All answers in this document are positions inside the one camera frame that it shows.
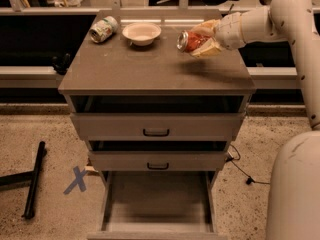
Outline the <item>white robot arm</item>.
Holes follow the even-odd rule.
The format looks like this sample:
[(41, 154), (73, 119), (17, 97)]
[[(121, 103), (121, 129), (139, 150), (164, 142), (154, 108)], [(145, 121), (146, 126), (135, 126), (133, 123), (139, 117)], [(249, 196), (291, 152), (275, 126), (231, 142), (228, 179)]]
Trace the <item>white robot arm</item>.
[(287, 141), (275, 158), (266, 240), (320, 240), (320, 35), (312, 0), (272, 0), (193, 30), (213, 38), (198, 49), (198, 57), (256, 41), (288, 42), (311, 130)]

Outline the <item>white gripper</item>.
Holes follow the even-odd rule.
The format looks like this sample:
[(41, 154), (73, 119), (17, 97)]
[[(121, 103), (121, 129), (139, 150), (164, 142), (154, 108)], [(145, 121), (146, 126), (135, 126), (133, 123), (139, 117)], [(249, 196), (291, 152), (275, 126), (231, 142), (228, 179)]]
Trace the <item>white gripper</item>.
[(194, 26), (192, 32), (210, 36), (202, 46), (190, 53), (196, 58), (204, 58), (218, 55), (223, 48), (228, 50), (239, 49), (245, 46), (241, 32), (241, 14), (239, 12), (229, 14), (220, 21), (208, 20)]

